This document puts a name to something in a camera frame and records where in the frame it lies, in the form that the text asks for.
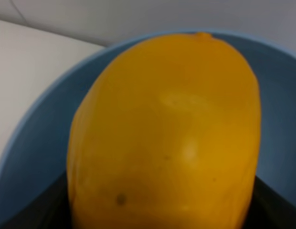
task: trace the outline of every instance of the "white countertop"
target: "white countertop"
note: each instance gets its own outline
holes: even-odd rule
[[[0,156],[18,122],[42,92],[102,48],[0,21]]]

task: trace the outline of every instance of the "papaya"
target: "papaya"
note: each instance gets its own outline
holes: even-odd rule
[[[240,229],[260,143],[257,79],[208,33],[171,34],[117,56],[70,131],[75,229]]]

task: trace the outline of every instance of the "yellow papaya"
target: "yellow papaya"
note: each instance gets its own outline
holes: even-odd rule
[[[260,141],[257,79],[207,33],[140,42],[78,108],[67,156],[75,229],[240,229]]]

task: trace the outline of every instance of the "fruit skin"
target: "fruit skin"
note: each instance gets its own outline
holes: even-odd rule
[[[239,229],[260,140],[256,77],[208,34],[141,42],[102,72],[67,158],[76,229]]]

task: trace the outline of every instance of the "bowl rim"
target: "bowl rim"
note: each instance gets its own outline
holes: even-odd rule
[[[137,43],[149,38],[162,36],[162,35],[169,35],[169,34],[177,34],[177,33],[196,33],[196,32],[208,32],[213,35],[228,35],[236,38],[242,38],[245,40],[249,40],[252,42],[257,42],[260,44],[263,44],[265,46],[268,46],[270,48],[276,49],[294,59],[296,59],[296,52],[292,51],[286,47],[283,47],[282,45],[279,45],[275,42],[268,41],[267,39],[264,39],[262,37],[250,35],[247,33],[242,32],[236,32],[236,31],[230,31],[230,30],[221,30],[221,29],[208,29],[208,28],[190,28],[190,29],[180,29],[180,30],[172,30],[172,31],[159,31],[159,32],[153,32],[141,36],[137,36],[132,39],[128,39],[122,42],[118,42],[114,45],[110,45],[108,47],[105,47],[103,50],[100,50],[89,57],[84,58],[82,61],[80,61],[78,64],[73,66],[72,68],[68,69],[65,73],[63,73],[61,76],[59,76],[42,94],[31,104],[30,108],[26,111],[26,113],[23,115],[23,117],[20,119],[16,127],[14,128],[12,135],[9,137],[4,150],[2,151],[2,154],[0,156],[0,178],[3,173],[4,167],[6,165],[6,161],[8,159],[8,156],[10,154],[10,151],[21,133],[22,129],[25,127],[27,121],[30,119],[34,111],[38,108],[38,106],[45,100],[45,98],[53,92],[53,90],[59,86],[63,81],[67,80],[68,77],[78,69],[82,68],[84,65],[86,65],[88,62],[92,61],[95,58],[103,56],[105,53],[111,52],[119,47]]]

